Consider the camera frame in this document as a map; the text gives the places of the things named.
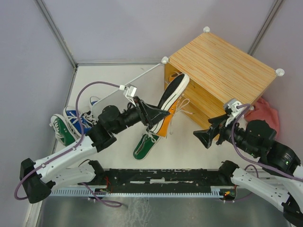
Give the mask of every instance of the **sneaker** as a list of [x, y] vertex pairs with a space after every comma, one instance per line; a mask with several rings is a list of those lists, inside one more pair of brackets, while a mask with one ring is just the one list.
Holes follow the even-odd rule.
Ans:
[[90, 97], [89, 99], [89, 107], [90, 107], [90, 110], [93, 108], [93, 105], [99, 101], [100, 99], [97, 97], [97, 96], [92, 96]]
[[159, 101], [158, 108], [161, 110], [169, 111], [170, 115], [154, 125], [152, 128], [148, 128], [152, 134], [166, 137], [169, 122], [176, 112], [178, 100], [185, 91], [188, 83], [189, 76], [185, 73], [176, 76], [169, 83]]
[[62, 115], [54, 114], [49, 125], [53, 127], [56, 139], [64, 146], [68, 146], [78, 139]]
[[94, 117], [94, 115], [91, 112], [91, 109], [87, 106], [85, 109], [83, 109], [83, 114], [81, 117], [84, 120], [84, 123], [88, 125], [90, 128], [94, 127], [94, 125], [97, 124], [98, 119]]
[[[91, 127], [88, 126], [85, 120], [82, 118], [82, 113], [79, 112], [80, 114], [80, 120], [81, 124], [83, 125], [84, 129], [84, 134], [87, 133]], [[78, 121], [77, 115], [76, 115], [76, 109], [73, 106], [67, 106], [63, 110], [63, 116], [65, 117], [67, 123], [70, 125], [70, 127], [75, 131], [77, 136], [81, 136], [81, 127], [80, 123]]]
[[137, 160], [143, 160], [159, 140], [160, 137], [157, 135], [153, 135], [151, 133], [143, 134], [140, 142], [134, 150], [134, 158]]
[[169, 123], [177, 109], [181, 109], [187, 104], [181, 102], [179, 108], [177, 107], [180, 97], [182, 96], [185, 88], [189, 83], [189, 77], [187, 74], [175, 73], [169, 77], [168, 86], [159, 101], [158, 107], [162, 110], [168, 110], [170, 115], [156, 124], [150, 130], [147, 128], [146, 133], [143, 134], [137, 147], [134, 150], [133, 156], [137, 160], [144, 159], [150, 150], [156, 145], [161, 137], [166, 137]]

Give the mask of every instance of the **orange sneaker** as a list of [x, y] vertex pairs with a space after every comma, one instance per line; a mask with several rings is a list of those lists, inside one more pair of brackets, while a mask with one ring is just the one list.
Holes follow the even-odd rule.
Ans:
[[170, 115], [154, 125], [151, 129], [148, 129], [152, 134], [162, 137], [166, 137], [167, 135], [169, 122], [176, 112], [179, 98], [182, 96], [189, 83], [189, 76], [185, 73], [181, 73], [180, 75], [174, 74], [169, 78], [168, 82], [169, 85], [159, 101], [158, 108], [169, 111]]

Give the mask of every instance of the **metal frame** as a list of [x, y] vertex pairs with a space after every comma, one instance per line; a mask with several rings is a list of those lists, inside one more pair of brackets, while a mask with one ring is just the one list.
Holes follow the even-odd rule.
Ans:
[[267, 18], [264, 22], [264, 24], [262, 25], [261, 29], [259, 30], [255, 40], [252, 42], [252, 45], [250, 46], [249, 50], [248, 50], [248, 54], [253, 56], [258, 48], [258, 46], [260, 45], [263, 37], [265, 36], [267, 30], [269, 29], [270, 25], [272, 24], [272, 22], [274, 21], [274, 19], [276, 18], [279, 10], [281, 9], [283, 3], [285, 2], [285, 0], [275, 0], [275, 2], [273, 3], [273, 5], [271, 6], [271, 9], [269, 10], [269, 13], [267, 15]]
[[53, 21], [53, 18], [49, 12], [49, 10], [46, 7], [46, 4], [43, 0], [34, 0], [37, 4], [40, 12], [42, 13], [43, 17], [45, 18], [46, 22], [48, 23], [53, 35], [57, 39], [59, 45], [62, 47], [64, 53], [66, 54], [67, 58], [69, 59], [71, 65], [75, 68], [77, 68], [77, 63], [74, 60], [70, 50], [68, 49], [66, 42], [64, 41], [63, 36], [61, 35], [61, 32], [59, 31], [58, 27], [56, 26], [55, 22]]
[[[268, 15], [267, 18], [264, 22], [264, 24], [262, 25], [261, 29], [259, 30], [256, 38], [254, 39], [252, 45], [250, 46], [249, 50], [248, 50], [248, 54], [249, 55], [254, 55], [254, 53], [256, 52], [260, 42], [262, 41], [263, 37], [265, 36], [267, 30], [269, 29], [270, 25], [272, 24], [273, 20], [275, 19], [275, 17], [277, 16], [277, 13], [279, 12], [279, 10], [281, 9], [283, 3], [285, 0], [275, 0]], [[161, 59], [134, 59], [132, 61], [129, 60], [107, 60], [107, 61], [102, 61], [102, 62], [98, 62], [98, 63], [77, 63], [71, 53], [71, 51], [69, 50], [64, 37], [62, 36], [60, 30], [58, 29], [58, 27], [56, 26], [49, 10], [46, 7], [46, 4], [44, 3], [43, 0], [34, 0], [34, 2], [36, 3], [38, 9], [40, 10], [40, 12], [42, 13], [43, 17], [45, 18], [46, 22], [48, 23], [53, 35], [55, 36], [55, 38], [57, 39], [59, 45], [61, 46], [62, 50], [64, 51], [64, 53], [66, 54], [67, 58], [69, 59], [71, 65], [74, 68], [73, 71], [73, 77], [72, 77], [72, 81], [70, 84], [70, 88], [69, 88], [69, 92], [68, 95], [66, 97], [66, 102], [65, 105], [68, 103], [69, 99], [70, 99], [70, 95], [71, 95], [71, 90], [73, 87], [73, 83], [75, 81], [75, 77], [76, 77], [76, 73], [77, 73], [77, 69], [79, 66], [105, 66], [105, 65], [129, 65], [129, 64], [158, 64], [161, 63]], [[53, 144], [53, 150], [52, 153], [55, 151], [55, 147], [56, 147], [56, 140], [54, 140], [54, 144]], [[42, 203], [35, 203], [35, 204], [31, 204], [28, 208], [27, 211], [27, 215], [24, 221], [23, 226], [24, 227], [32, 227], [32, 226], [36, 226], [37, 224], [37, 220], [38, 220], [38, 216], [41, 210], [41, 206]]]

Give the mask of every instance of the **white corner cap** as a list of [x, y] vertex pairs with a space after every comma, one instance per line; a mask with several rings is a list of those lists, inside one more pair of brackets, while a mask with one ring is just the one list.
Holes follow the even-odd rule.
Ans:
[[124, 85], [120, 85], [119, 90], [124, 91], [125, 90], [125, 86]]
[[161, 60], [161, 63], [162, 63], [162, 64], [166, 64], [166, 63], [168, 63], [168, 62], [169, 62], [169, 58], [166, 57], [166, 56], [163, 57], [162, 60]]
[[276, 70], [276, 75], [278, 76], [278, 77], [281, 77], [281, 76], [283, 76], [285, 74], [285, 71], [283, 70], [283, 69], [277, 69]]
[[204, 27], [203, 32], [210, 32], [210, 28], [208, 26]]

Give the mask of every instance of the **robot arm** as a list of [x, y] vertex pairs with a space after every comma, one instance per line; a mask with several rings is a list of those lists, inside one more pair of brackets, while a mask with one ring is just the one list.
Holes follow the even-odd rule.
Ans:
[[224, 109], [225, 115], [209, 119], [212, 125], [208, 130], [195, 131], [194, 135], [206, 148], [209, 148], [213, 138], [219, 135], [217, 145], [228, 141], [254, 158], [260, 157], [255, 164], [274, 175], [287, 190], [273, 187], [229, 161], [226, 161], [229, 168], [222, 166], [221, 172], [226, 181], [243, 186], [262, 197], [282, 211], [284, 217], [292, 224], [303, 226], [303, 167], [298, 156], [289, 147], [275, 141], [276, 131], [265, 121], [254, 120], [247, 124], [246, 129], [239, 128], [237, 119], [243, 113], [239, 101], [229, 101], [224, 105]]
[[114, 105], [105, 107], [102, 114], [98, 116], [97, 125], [87, 132], [77, 147], [76, 144], [79, 143], [79, 140], [48, 157], [35, 162], [28, 158], [21, 163], [21, 180], [26, 178], [33, 169], [41, 166], [22, 183], [30, 203], [45, 199], [52, 190], [60, 187], [81, 182], [88, 182], [91, 185], [94, 182], [100, 182], [100, 178], [104, 177], [104, 170], [98, 161], [90, 161], [77, 168], [67, 168], [113, 144], [116, 141], [113, 133], [118, 134], [138, 122], [152, 127], [170, 114], [168, 111], [146, 104], [137, 96], [133, 97], [134, 87], [130, 87], [128, 90], [129, 92], [126, 92], [125, 96], [133, 105], [122, 113]]

